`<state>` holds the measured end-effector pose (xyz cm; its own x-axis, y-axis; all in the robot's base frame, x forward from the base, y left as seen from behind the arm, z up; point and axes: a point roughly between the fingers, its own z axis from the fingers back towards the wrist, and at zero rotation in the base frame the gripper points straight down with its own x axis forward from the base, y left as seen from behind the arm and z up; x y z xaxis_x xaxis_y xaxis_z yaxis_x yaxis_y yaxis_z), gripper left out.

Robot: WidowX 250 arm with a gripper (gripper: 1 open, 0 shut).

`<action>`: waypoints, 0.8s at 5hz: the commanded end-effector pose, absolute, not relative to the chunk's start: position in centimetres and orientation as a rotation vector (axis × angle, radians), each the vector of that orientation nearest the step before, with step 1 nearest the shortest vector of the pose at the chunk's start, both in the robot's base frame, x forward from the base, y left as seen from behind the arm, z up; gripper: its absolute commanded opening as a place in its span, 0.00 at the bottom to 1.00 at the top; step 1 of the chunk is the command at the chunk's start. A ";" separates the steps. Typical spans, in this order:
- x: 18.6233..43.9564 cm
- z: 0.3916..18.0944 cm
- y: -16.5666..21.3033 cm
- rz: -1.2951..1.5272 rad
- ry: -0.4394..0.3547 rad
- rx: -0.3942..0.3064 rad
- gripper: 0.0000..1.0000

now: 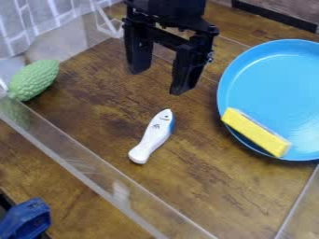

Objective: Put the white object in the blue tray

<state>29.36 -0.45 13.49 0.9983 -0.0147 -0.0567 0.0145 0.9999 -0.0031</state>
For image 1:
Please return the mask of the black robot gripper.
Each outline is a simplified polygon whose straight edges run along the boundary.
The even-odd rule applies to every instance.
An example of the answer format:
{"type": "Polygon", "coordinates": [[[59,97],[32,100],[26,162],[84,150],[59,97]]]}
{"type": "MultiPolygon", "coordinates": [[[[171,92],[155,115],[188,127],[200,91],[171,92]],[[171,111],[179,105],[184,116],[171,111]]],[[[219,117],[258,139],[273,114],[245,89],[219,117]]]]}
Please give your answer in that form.
{"type": "Polygon", "coordinates": [[[207,0],[124,0],[124,47],[134,75],[151,67],[154,44],[176,50],[170,93],[182,95],[198,84],[206,64],[214,60],[219,35],[203,19],[207,0]]]}

